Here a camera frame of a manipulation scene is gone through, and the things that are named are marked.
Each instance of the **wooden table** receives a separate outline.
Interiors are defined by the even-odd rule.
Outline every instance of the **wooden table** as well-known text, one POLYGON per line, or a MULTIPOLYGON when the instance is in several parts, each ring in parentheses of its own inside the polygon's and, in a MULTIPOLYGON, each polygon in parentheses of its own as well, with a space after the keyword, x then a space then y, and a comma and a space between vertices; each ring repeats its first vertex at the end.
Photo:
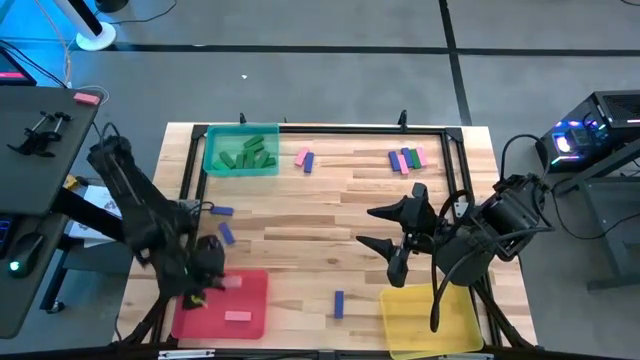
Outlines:
MULTIPOLYGON (((193 123, 167 126, 154 184, 167 198, 178 198, 193 123)), ((481 203, 493 194, 498 174, 486 127, 463 127, 467 159, 481 203)), ((455 147, 457 184, 461 184, 455 147)), ((193 197, 204 141, 199 142, 192 177, 193 197)), ((277 177, 213 178, 204 200, 231 206, 228 221, 237 243, 226 248, 227 268, 265 268, 269 272, 267 330, 260 340, 181 340, 181 347, 386 350, 380 291, 389 288, 386 261, 355 240, 356 234, 400 239, 396 223, 376 219, 366 209, 397 202, 415 181, 428 186, 439 210, 448 197, 439 139, 424 135, 281 134, 277 177), (307 146, 316 154, 305 175, 293 159, 307 146), (423 146, 428 165, 408 176, 392 173, 387 153, 423 146), (344 319, 333 319, 336 290, 345 291, 344 319)), ((220 218, 205 214, 199 236, 217 233, 220 218)), ((412 256, 407 284, 430 283, 429 255, 412 256)), ((536 343, 520 264, 497 258, 489 269, 493 294, 525 339, 536 343)), ((120 309, 118 328, 126 336, 158 296, 153 269, 133 262, 120 309)), ((174 304, 167 307, 162 338, 170 333, 174 304)), ((486 312, 478 304, 481 328, 489 339, 486 312)))

